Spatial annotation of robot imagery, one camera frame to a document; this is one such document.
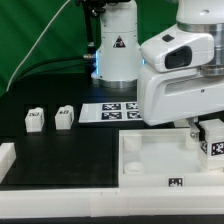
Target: white block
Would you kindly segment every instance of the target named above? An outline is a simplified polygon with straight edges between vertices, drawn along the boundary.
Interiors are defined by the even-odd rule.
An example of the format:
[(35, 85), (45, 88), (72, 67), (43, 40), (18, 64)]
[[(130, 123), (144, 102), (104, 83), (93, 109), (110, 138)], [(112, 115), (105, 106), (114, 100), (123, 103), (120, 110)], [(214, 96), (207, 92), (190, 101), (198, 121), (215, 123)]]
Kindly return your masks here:
[(142, 135), (138, 132), (124, 136), (124, 149), (126, 151), (139, 151), (142, 148)]
[(174, 121), (174, 126), (175, 128), (189, 128), (189, 124), (187, 122), (187, 119), (180, 119), (177, 121)]
[(3, 143), (0, 146), (0, 183), (16, 159), (14, 143)]
[(27, 132), (41, 132), (44, 125), (44, 110), (39, 107), (29, 110), (25, 123)]
[(198, 158), (203, 168), (209, 171), (224, 169), (224, 123), (219, 120), (199, 123), (205, 130), (205, 141), (201, 142)]
[(74, 121), (74, 109), (72, 106), (60, 107), (56, 116), (55, 124), (57, 130), (71, 129)]

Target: cable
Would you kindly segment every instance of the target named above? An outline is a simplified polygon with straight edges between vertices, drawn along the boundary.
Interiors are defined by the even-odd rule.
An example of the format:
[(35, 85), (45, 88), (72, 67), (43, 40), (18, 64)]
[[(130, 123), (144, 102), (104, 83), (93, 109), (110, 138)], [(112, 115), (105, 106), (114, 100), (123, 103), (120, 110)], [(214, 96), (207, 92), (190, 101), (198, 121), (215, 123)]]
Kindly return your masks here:
[(53, 72), (53, 71), (59, 71), (59, 70), (63, 70), (63, 69), (76, 68), (76, 67), (82, 67), (82, 66), (92, 66), (92, 64), (88, 64), (88, 63), (86, 63), (86, 64), (77, 64), (77, 65), (72, 65), (72, 66), (67, 66), (67, 67), (62, 67), (62, 68), (45, 70), (45, 71), (41, 71), (41, 72), (30, 74), (30, 75), (38, 75), (38, 74), (42, 74), (42, 73), (45, 73), (45, 72)]
[(51, 26), (51, 24), (54, 22), (54, 20), (58, 17), (58, 15), (61, 13), (61, 11), (68, 5), (68, 3), (71, 0), (66, 1), (62, 7), (58, 10), (58, 12), (54, 15), (54, 17), (51, 19), (51, 21), (48, 23), (48, 25), (46, 26), (46, 28), (44, 29), (44, 31), (41, 33), (41, 35), (39, 36), (39, 38), (37, 39), (37, 41), (35, 42), (35, 44), (33, 45), (33, 47), (30, 49), (30, 51), (28, 52), (28, 54), (26, 55), (26, 57), (22, 60), (22, 62), (18, 65), (18, 67), (16, 68), (16, 70), (14, 71), (14, 73), (12, 74), (9, 82), (8, 82), (8, 86), (6, 89), (6, 92), (9, 91), (9, 88), (11, 86), (11, 83), (14, 79), (14, 77), (16, 76), (18, 70), (21, 68), (21, 66), (25, 63), (25, 61), (28, 59), (28, 57), (31, 55), (31, 53), (33, 52), (34, 48), (38, 45), (38, 43), (40, 42), (41, 38), (44, 36), (44, 34), (47, 32), (48, 28)]
[(63, 62), (63, 61), (73, 61), (73, 60), (81, 60), (83, 59), (83, 56), (74, 56), (74, 57), (67, 57), (67, 58), (56, 58), (56, 59), (50, 59), (47, 61), (42, 61), (39, 62), (37, 64), (34, 64), (32, 66), (30, 66), (29, 68), (23, 70), (20, 75), (18, 76), (18, 79), (22, 78), (23, 76), (25, 76), (28, 72), (32, 71), (35, 68), (38, 68), (42, 65), (47, 65), (47, 64), (51, 64), (51, 63), (55, 63), (55, 62)]

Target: warning label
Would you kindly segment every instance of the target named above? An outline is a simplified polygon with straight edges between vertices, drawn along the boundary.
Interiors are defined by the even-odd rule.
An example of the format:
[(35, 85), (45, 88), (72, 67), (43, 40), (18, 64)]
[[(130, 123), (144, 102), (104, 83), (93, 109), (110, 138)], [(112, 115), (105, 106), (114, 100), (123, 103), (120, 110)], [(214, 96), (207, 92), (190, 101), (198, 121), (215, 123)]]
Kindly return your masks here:
[(124, 41), (122, 40), (121, 36), (119, 36), (114, 44), (114, 48), (126, 48)]

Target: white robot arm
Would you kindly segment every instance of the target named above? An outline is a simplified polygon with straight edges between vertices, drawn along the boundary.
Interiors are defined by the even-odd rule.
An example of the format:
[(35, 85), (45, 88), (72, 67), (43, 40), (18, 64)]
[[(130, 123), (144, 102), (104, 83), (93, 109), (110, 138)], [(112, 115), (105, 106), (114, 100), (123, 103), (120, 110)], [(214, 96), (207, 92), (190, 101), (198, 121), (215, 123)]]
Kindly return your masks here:
[(177, 24), (142, 45), (138, 105), (149, 125), (224, 109), (223, 10), (223, 0), (179, 0)]
[(107, 4), (104, 9), (93, 81), (111, 88), (136, 86), (143, 61), (138, 44), (136, 2)]

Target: green screen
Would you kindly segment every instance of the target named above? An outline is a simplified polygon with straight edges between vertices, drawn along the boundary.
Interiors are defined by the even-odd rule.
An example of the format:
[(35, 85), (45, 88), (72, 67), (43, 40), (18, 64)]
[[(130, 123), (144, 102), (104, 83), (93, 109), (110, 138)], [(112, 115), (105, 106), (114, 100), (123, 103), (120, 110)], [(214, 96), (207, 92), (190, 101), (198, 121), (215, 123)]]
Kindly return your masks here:
[[(0, 0), (0, 95), (6, 91), (8, 81), (17, 66), (65, 2), (65, 0)], [(136, 0), (136, 2), (140, 44), (175, 23), (176, 4), (165, 0)], [(99, 46), (99, 19), (92, 19), (92, 27), (96, 46)], [(86, 53), (86, 50), (83, 10), (82, 7), (76, 7), (75, 1), (71, 0), (18, 71), (17, 76), (35, 63), (79, 56)], [(80, 71), (84, 70), (80, 67), (72, 69), (74, 73)]]

